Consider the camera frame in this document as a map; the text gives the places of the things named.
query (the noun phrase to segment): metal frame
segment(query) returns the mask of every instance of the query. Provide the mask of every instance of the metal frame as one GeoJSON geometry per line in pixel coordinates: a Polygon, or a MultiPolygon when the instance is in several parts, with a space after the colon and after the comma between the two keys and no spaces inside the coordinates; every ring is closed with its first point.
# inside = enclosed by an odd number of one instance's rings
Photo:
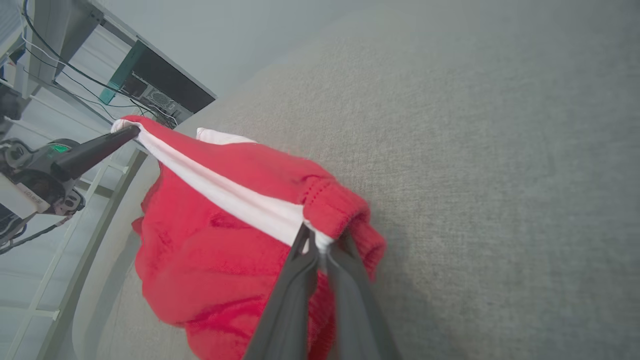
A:
{"type": "Polygon", "coordinates": [[[143,44],[145,44],[149,49],[153,50],[156,54],[158,54],[162,59],[171,64],[171,66],[175,67],[178,71],[180,71],[183,75],[185,75],[189,80],[193,81],[194,84],[198,85],[202,90],[207,92],[207,94],[211,95],[215,100],[218,100],[218,96],[214,94],[209,88],[204,86],[198,79],[194,78],[189,72],[185,71],[180,65],[176,64],[171,58],[165,55],[160,49],[155,47],[149,41],[145,40],[140,34],[138,34],[135,30],[133,30],[129,25],[125,24],[124,21],[120,20],[117,16],[113,15],[105,6],[100,3],[94,3],[95,7],[100,10],[103,14],[104,20],[103,22],[109,23],[110,26],[104,26],[108,31],[111,31],[118,38],[122,39],[124,42],[125,37],[129,37],[131,39],[140,40],[143,44]]]}
{"type": "MultiPolygon", "coordinates": [[[[23,121],[16,122],[16,125],[25,127],[24,126],[25,123],[23,121]]],[[[25,128],[29,128],[32,131],[37,130],[37,128],[33,126],[29,126],[25,128]]],[[[18,349],[20,349],[20,344],[24,339],[25,333],[33,317],[35,316],[49,317],[54,321],[54,323],[51,325],[49,329],[49,332],[47,333],[45,343],[41,347],[40,355],[38,356],[39,359],[44,358],[44,354],[47,352],[47,349],[52,343],[51,339],[56,334],[56,329],[58,328],[58,324],[60,323],[59,321],[57,321],[59,320],[60,314],[63,314],[65,318],[69,318],[69,317],[72,318],[73,311],[65,311],[65,310],[68,308],[68,306],[72,306],[73,309],[75,309],[75,305],[77,304],[77,297],[79,297],[79,290],[81,290],[82,285],[84,284],[84,279],[86,278],[88,269],[93,261],[93,258],[95,257],[97,248],[100,245],[100,242],[102,241],[102,237],[104,237],[104,233],[106,232],[106,229],[108,228],[108,225],[111,222],[111,219],[113,218],[113,214],[115,213],[115,210],[120,204],[120,201],[122,200],[122,196],[126,192],[126,189],[129,187],[129,184],[131,183],[133,176],[135,175],[135,173],[137,173],[140,165],[142,164],[142,161],[146,158],[146,154],[140,151],[136,151],[131,161],[129,162],[129,166],[121,167],[120,165],[117,165],[111,162],[113,156],[114,155],[111,155],[109,159],[102,162],[102,166],[100,167],[98,174],[91,181],[89,189],[87,190],[86,195],[84,197],[87,203],[91,201],[91,198],[93,197],[96,189],[98,188],[100,180],[102,179],[102,177],[104,176],[104,173],[109,167],[115,168],[123,172],[123,176],[120,178],[120,182],[118,183],[118,186],[116,188],[116,192],[119,193],[120,196],[114,196],[109,200],[107,208],[105,209],[105,212],[103,213],[102,218],[99,220],[97,229],[94,232],[94,235],[92,236],[91,241],[87,245],[87,248],[85,249],[85,253],[80,259],[78,268],[76,269],[74,276],[70,280],[69,288],[67,289],[67,292],[63,298],[63,301],[59,306],[59,309],[55,311],[46,311],[46,310],[39,309],[38,305],[42,299],[42,295],[44,294],[45,289],[47,288],[47,285],[49,284],[49,281],[51,280],[51,277],[53,276],[53,273],[56,267],[58,266],[58,263],[60,262],[60,259],[65,249],[67,248],[69,240],[71,239],[74,231],[76,230],[78,223],[81,221],[84,215],[84,212],[82,211],[80,211],[79,214],[74,216],[71,222],[69,223],[69,227],[65,232],[63,241],[58,245],[58,248],[54,253],[54,257],[51,259],[51,262],[47,267],[47,271],[44,273],[44,276],[42,277],[42,280],[38,285],[36,293],[31,299],[29,307],[27,309],[24,309],[21,307],[8,307],[8,306],[0,307],[0,309],[3,309],[3,310],[18,311],[18,312],[24,313],[24,318],[20,323],[18,331],[13,337],[13,341],[9,347],[9,351],[6,357],[4,358],[4,360],[14,359],[16,353],[18,352],[18,349]],[[96,233],[101,233],[102,237],[96,236],[96,233]],[[71,293],[77,293],[77,297],[75,298],[75,301],[73,301],[73,298],[70,296],[71,293]]]]}
{"type": "MultiPolygon", "coordinates": [[[[71,7],[67,31],[60,50],[63,59],[70,60],[82,47],[93,30],[103,21],[103,14],[94,5],[87,2],[75,1],[71,7]]],[[[60,75],[65,65],[58,64],[54,79],[60,75]]]]}
{"type": "Polygon", "coordinates": [[[30,95],[29,98],[32,99],[32,100],[35,100],[36,102],[39,102],[40,104],[43,104],[44,106],[46,106],[49,109],[55,111],[56,113],[59,113],[60,115],[66,117],[66,118],[68,118],[70,120],[73,120],[75,123],[79,124],[80,126],[86,127],[87,129],[93,131],[94,133],[97,133],[98,135],[102,135],[104,133],[105,129],[94,129],[93,127],[85,124],[84,122],[76,119],[75,117],[69,115],[68,113],[66,113],[66,112],[58,109],[57,107],[49,104],[48,102],[42,100],[41,98],[36,97],[35,95],[30,95]]]}

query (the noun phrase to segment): white fabric trim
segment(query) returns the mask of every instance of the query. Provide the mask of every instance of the white fabric trim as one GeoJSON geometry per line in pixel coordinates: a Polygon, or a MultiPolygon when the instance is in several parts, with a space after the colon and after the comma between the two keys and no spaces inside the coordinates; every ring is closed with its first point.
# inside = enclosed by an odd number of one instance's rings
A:
{"type": "Polygon", "coordinates": [[[198,130],[196,131],[196,139],[200,140],[201,142],[214,143],[216,145],[248,142],[255,143],[255,141],[245,138],[244,136],[221,133],[219,131],[205,129],[204,127],[198,128],[198,130]]]}
{"type": "MultiPolygon", "coordinates": [[[[288,246],[293,244],[300,224],[304,222],[310,225],[309,221],[303,217],[302,205],[259,194],[219,175],[155,137],[138,122],[119,119],[113,123],[111,132],[118,131],[129,125],[140,128],[141,131],[138,135],[138,140],[158,161],[175,172],[185,183],[204,195],[211,202],[243,222],[250,224],[288,246]]],[[[242,138],[242,136],[220,137],[218,135],[224,133],[218,133],[213,130],[209,130],[207,134],[212,135],[207,136],[207,139],[212,141],[224,142],[225,139],[238,140],[242,138]]],[[[316,245],[320,251],[324,252],[331,242],[333,242],[333,240],[329,236],[316,231],[316,245]]]]}

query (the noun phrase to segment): white cable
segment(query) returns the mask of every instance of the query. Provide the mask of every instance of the white cable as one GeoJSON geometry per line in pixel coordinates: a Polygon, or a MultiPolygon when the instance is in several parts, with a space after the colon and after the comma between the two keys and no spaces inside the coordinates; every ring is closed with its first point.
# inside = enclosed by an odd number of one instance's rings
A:
{"type": "Polygon", "coordinates": [[[24,30],[27,27],[25,25],[25,23],[24,23],[24,15],[22,14],[22,9],[20,9],[20,6],[19,6],[18,3],[16,3],[16,7],[18,9],[18,15],[20,15],[20,23],[22,24],[22,33],[20,33],[20,37],[24,40],[24,42],[29,44],[29,45],[31,45],[32,47],[35,47],[36,49],[40,50],[43,54],[45,54],[46,57],[50,58],[51,60],[55,61],[56,63],[60,63],[60,64],[63,64],[63,65],[66,65],[65,63],[63,63],[59,59],[52,58],[51,55],[49,55],[46,51],[42,50],[36,44],[34,44],[34,43],[30,42],[29,40],[27,40],[27,38],[24,36],[24,32],[25,32],[24,30]]]}
{"type": "Polygon", "coordinates": [[[164,111],[160,110],[160,108],[158,108],[157,106],[153,105],[153,104],[149,104],[149,106],[153,107],[154,109],[156,109],[157,111],[160,111],[164,116],[166,117],[170,117],[171,119],[173,119],[173,122],[175,123],[176,126],[178,126],[178,120],[175,120],[175,117],[165,113],[164,111]]]}

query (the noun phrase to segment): sweater cuff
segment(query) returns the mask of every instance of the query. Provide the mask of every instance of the sweater cuff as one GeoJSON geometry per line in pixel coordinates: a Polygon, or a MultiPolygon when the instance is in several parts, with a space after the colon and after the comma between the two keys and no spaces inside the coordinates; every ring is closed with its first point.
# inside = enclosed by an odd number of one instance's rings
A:
{"type": "Polygon", "coordinates": [[[335,179],[316,179],[302,199],[303,214],[318,231],[333,239],[340,237],[352,219],[369,221],[367,203],[335,179]]]}

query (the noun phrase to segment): gray fabric surface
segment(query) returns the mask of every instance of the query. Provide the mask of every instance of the gray fabric surface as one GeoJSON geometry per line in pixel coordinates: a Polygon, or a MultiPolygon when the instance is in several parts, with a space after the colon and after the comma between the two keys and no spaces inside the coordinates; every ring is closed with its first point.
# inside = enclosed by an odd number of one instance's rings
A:
{"type": "Polygon", "coordinates": [[[637,359],[639,15],[631,0],[376,6],[179,129],[308,157],[369,201],[405,358],[637,359]]]}

